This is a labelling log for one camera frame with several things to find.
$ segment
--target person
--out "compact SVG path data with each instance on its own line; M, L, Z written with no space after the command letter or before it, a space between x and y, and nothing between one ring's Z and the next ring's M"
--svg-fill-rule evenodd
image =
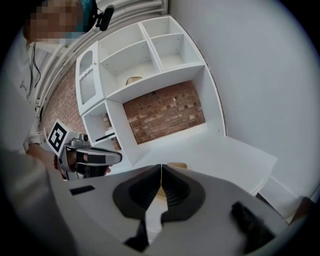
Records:
M11 45L0 73L0 143L1 149L19 152L38 159L45 168L54 168L52 152L40 146L36 132L36 111L33 93L33 63L27 47L33 42L72 39L80 34L92 9L92 0L46 0L31 13ZM76 163L76 153L69 152L68 164ZM58 167L62 176L64 171Z

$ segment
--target white shelving unit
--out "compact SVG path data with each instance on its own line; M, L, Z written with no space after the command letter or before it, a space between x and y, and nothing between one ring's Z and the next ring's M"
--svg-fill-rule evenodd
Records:
M161 71L157 58L146 40L136 42L117 51L100 62L108 92L122 89L132 77L146 79Z
M140 79L127 84L134 77ZM205 124L138 145L123 103L189 80L194 81ZM206 62L171 16L129 25L90 46L76 61L76 95L91 144L113 150L115 137L121 146L123 161L112 167L112 173L182 161L255 194L277 160L226 137L222 106ZM112 130L106 130L105 114Z

